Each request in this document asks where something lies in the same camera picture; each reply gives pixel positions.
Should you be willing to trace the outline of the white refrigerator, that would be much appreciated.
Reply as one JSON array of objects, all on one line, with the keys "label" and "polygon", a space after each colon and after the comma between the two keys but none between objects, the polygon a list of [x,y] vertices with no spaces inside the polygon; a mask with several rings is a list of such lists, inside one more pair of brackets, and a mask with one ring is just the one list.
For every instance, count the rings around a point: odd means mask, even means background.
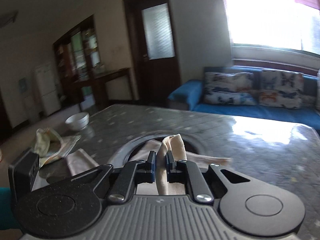
[{"label": "white refrigerator", "polygon": [[61,104],[50,63],[35,67],[33,77],[44,115],[50,116],[59,111]]}]

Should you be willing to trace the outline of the dark wooden display cabinet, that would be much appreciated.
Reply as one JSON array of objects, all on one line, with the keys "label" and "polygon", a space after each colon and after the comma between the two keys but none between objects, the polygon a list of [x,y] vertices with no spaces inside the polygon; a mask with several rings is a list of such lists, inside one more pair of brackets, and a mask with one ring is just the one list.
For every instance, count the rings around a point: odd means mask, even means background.
[{"label": "dark wooden display cabinet", "polygon": [[91,79],[100,64],[94,16],[81,21],[53,43],[62,107],[80,105],[93,94],[92,86],[79,85]]}]

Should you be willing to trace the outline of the blue sofa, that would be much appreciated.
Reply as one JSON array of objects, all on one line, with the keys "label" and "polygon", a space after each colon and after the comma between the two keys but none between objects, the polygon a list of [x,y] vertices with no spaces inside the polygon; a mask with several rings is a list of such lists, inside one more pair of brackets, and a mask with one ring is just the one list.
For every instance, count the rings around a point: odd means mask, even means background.
[{"label": "blue sofa", "polygon": [[168,96],[168,106],[304,124],[319,131],[319,78],[257,67],[205,67]]}]

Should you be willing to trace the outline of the window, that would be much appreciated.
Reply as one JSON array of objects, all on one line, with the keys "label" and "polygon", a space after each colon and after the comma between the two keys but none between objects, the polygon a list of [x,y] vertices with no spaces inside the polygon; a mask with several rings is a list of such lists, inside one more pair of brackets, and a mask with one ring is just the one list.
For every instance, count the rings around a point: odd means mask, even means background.
[{"label": "window", "polygon": [[319,54],[319,0],[225,0],[233,43]]}]

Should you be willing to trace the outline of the dark wooden door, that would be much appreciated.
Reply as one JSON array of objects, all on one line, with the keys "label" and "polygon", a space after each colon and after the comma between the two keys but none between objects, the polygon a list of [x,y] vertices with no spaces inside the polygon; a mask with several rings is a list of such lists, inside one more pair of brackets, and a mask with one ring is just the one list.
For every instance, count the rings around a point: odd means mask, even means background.
[{"label": "dark wooden door", "polygon": [[181,84],[169,0],[124,0],[124,9],[139,99],[164,107]]}]

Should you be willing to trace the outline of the butterfly cushion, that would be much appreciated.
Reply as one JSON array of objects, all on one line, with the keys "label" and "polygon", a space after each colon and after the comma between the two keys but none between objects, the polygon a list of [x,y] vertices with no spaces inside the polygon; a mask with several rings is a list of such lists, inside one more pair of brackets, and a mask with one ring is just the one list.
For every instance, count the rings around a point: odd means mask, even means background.
[{"label": "butterfly cushion", "polygon": [[267,107],[300,109],[303,90],[302,73],[263,69],[260,75],[259,104]]},{"label": "butterfly cushion", "polygon": [[211,105],[256,105],[251,92],[253,74],[206,72],[204,74],[204,103]]}]

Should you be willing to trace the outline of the left butterfly cushion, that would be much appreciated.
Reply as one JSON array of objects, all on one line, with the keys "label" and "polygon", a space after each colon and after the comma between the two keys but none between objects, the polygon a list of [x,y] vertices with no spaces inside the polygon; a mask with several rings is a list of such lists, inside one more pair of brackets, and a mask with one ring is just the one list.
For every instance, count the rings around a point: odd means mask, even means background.
[{"label": "left butterfly cushion", "polygon": [[204,103],[211,105],[256,105],[251,92],[253,74],[206,72],[204,74]]}]

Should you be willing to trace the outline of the right butterfly cushion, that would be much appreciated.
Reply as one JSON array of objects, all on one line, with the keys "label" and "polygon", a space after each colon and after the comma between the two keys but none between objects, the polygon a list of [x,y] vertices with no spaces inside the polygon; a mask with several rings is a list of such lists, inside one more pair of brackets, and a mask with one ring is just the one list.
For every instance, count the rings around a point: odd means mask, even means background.
[{"label": "right butterfly cushion", "polygon": [[259,104],[267,107],[300,109],[303,90],[302,73],[263,69],[260,75]]}]

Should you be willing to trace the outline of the white ceramic bowl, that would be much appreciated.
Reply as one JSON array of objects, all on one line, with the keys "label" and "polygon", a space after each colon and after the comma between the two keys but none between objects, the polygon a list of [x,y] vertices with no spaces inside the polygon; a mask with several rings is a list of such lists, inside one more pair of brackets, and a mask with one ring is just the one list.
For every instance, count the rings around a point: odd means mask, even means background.
[{"label": "white ceramic bowl", "polygon": [[89,113],[81,112],[74,114],[65,120],[65,124],[71,131],[80,131],[89,124]]}]

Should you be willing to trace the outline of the dark wooden side counter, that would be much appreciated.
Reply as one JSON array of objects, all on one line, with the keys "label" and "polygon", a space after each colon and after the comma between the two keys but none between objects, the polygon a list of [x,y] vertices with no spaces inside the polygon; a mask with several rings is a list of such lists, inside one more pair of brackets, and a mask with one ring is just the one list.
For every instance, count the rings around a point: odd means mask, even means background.
[{"label": "dark wooden side counter", "polygon": [[131,100],[135,100],[134,87],[131,78],[130,68],[121,68],[118,70],[112,70],[103,74],[89,77],[88,79],[78,80],[70,84],[70,90],[81,89],[84,87],[91,87],[95,105],[98,109],[105,109],[112,101],[119,101],[119,99],[110,99],[110,89],[119,88],[116,86],[116,80],[126,78],[127,88],[129,90]]}]

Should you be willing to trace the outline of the cream sweatshirt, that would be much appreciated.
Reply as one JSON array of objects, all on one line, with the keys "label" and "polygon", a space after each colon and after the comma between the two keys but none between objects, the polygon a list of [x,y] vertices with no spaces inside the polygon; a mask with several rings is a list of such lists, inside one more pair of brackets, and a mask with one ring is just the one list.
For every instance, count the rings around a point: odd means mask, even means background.
[{"label": "cream sweatshirt", "polygon": [[156,175],[154,183],[141,183],[137,185],[136,194],[142,195],[184,195],[185,186],[181,183],[170,183],[168,177],[176,168],[176,162],[187,160],[194,162],[199,168],[207,168],[209,164],[218,164],[228,166],[232,158],[210,157],[199,155],[186,150],[186,143],[183,142],[179,134],[165,137],[161,142],[152,139],[129,161],[145,160],[147,161],[150,151],[156,152]]}]

